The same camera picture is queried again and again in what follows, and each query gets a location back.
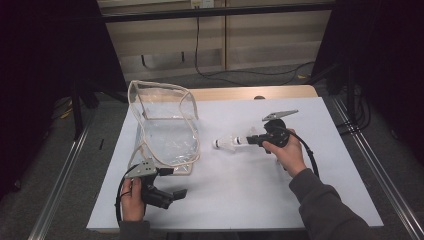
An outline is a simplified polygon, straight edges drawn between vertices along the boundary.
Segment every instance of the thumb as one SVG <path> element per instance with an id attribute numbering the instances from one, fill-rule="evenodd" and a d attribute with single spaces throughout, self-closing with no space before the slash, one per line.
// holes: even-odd
<path id="1" fill-rule="evenodd" d="M 277 146 L 275 146 L 274 144 L 272 144 L 272 143 L 270 143 L 270 142 L 267 142 L 267 141 L 264 141 L 264 142 L 262 142 L 262 146 L 266 149 L 266 150 L 268 150 L 268 151 L 270 151 L 270 152 L 272 152 L 272 153 L 277 153 L 277 151 L 278 151 L 278 149 L 280 149 L 279 147 L 277 147 Z"/>

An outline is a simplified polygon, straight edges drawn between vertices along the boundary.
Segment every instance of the clear plastic bag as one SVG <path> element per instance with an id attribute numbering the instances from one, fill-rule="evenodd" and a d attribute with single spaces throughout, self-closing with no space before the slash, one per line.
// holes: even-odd
<path id="1" fill-rule="evenodd" d="M 200 157 L 197 106 L 191 92 L 177 85 L 134 80 L 128 102 L 139 125 L 128 167 L 151 158 L 156 167 L 190 174 Z"/>

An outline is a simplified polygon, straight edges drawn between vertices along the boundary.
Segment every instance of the person's right hand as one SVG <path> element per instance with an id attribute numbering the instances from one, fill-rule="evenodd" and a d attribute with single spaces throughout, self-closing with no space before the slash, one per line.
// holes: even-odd
<path id="1" fill-rule="evenodd" d="M 299 140 L 292 135 L 290 135 L 289 142 L 283 148 L 277 147 L 267 141 L 263 142 L 262 146 L 277 156 L 278 161 L 283 165 L 290 176 L 295 177 L 306 168 L 303 160 L 302 145 Z"/>

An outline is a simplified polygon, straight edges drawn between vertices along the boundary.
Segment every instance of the gray floor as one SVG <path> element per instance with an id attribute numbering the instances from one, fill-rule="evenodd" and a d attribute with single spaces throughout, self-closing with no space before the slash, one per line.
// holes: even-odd
<path id="1" fill-rule="evenodd" d="M 298 75 L 310 73 L 311 67 L 312 65 L 308 65 L 300 69 Z M 293 66 L 276 66 L 253 70 L 277 72 L 292 68 Z M 248 85 L 280 85 L 291 80 L 292 75 L 252 76 L 245 73 L 231 73 L 223 74 L 220 78 L 229 78 Z M 174 83 L 188 88 L 234 86 L 221 80 L 207 80 L 198 75 L 162 77 L 155 81 Z M 303 81 L 295 78 L 291 84 L 299 84 Z M 334 122 L 341 123 L 342 120 L 331 97 L 327 96 L 325 83 L 321 82 L 316 89 L 324 98 Z M 99 98 L 101 104 L 94 112 L 92 127 L 72 170 L 59 207 L 45 236 L 46 239 L 117 238 L 117 234 L 99 234 L 85 228 L 128 107 L 107 96 L 100 95 Z M 63 109 L 60 108 L 55 114 L 60 114 L 61 111 Z M 84 110 L 84 116 L 91 113 L 91 110 Z M 363 133 L 394 184 L 418 219 L 424 222 L 424 195 L 420 194 L 424 192 L 424 168 L 415 160 L 407 146 L 392 137 L 390 127 L 375 109 L 372 109 L 372 117 L 371 125 Z M 73 144 L 73 130 L 72 116 L 54 121 L 37 158 L 22 179 L 21 191 L 6 195 L 0 203 L 0 239 L 28 239 Z M 385 224 L 384 227 L 373 231 L 381 239 L 411 239 L 352 137 L 346 135 L 342 139 Z M 154 239 L 165 239 L 165 236 L 166 233 L 152 233 Z M 228 233 L 202 233 L 200 236 L 184 234 L 182 239 L 198 237 L 200 239 L 229 239 L 235 236 Z M 240 234 L 239 237 L 242 239 L 308 239 L 304 231 L 252 232 Z"/>

